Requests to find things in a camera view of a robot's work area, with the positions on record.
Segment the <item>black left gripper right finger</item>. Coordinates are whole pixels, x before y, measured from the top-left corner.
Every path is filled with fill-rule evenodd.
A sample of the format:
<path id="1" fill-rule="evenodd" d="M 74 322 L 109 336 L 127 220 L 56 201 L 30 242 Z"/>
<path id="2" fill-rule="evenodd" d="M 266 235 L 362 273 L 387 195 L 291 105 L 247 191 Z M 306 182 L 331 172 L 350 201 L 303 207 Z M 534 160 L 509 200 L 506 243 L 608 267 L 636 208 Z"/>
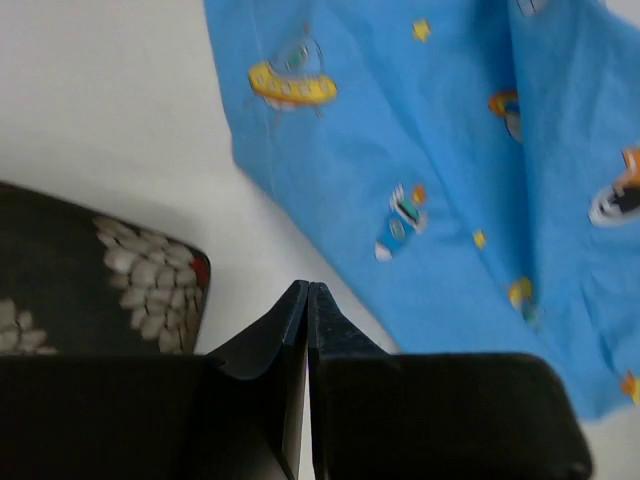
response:
<path id="1" fill-rule="evenodd" d="M 564 386 L 523 353 L 390 354 L 307 299 L 312 459 L 319 479 L 588 479 Z"/>

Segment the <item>blue space-print cloth placemat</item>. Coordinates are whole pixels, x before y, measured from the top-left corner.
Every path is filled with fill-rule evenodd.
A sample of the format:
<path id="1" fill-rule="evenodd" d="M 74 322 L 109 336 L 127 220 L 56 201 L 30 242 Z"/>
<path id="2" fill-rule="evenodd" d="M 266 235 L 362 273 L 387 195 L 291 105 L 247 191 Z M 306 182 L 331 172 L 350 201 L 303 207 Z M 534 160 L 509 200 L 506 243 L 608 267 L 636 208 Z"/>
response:
<path id="1" fill-rule="evenodd" d="M 235 163 L 411 353 L 639 401 L 639 28 L 602 1 L 209 1 Z"/>

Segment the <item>black floral square plate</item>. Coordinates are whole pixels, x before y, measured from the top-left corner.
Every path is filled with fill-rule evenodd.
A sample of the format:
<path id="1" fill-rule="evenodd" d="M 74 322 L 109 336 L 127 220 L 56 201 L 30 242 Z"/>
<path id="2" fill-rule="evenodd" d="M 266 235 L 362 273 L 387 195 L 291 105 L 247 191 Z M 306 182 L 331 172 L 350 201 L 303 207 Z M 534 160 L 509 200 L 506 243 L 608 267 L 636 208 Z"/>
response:
<path id="1" fill-rule="evenodd" d="M 2 355 L 191 354 L 209 280 L 182 241 L 1 185 Z"/>

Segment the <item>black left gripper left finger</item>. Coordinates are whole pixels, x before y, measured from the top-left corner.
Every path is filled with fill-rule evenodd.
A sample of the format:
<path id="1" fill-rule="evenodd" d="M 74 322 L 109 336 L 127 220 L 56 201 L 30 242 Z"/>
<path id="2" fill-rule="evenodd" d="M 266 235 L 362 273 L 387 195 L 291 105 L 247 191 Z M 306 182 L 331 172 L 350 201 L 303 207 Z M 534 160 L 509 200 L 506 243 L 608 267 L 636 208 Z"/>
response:
<path id="1" fill-rule="evenodd" d="M 294 479 L 307 285 L 206 355 L 8 356 L 5 479 Z"/>

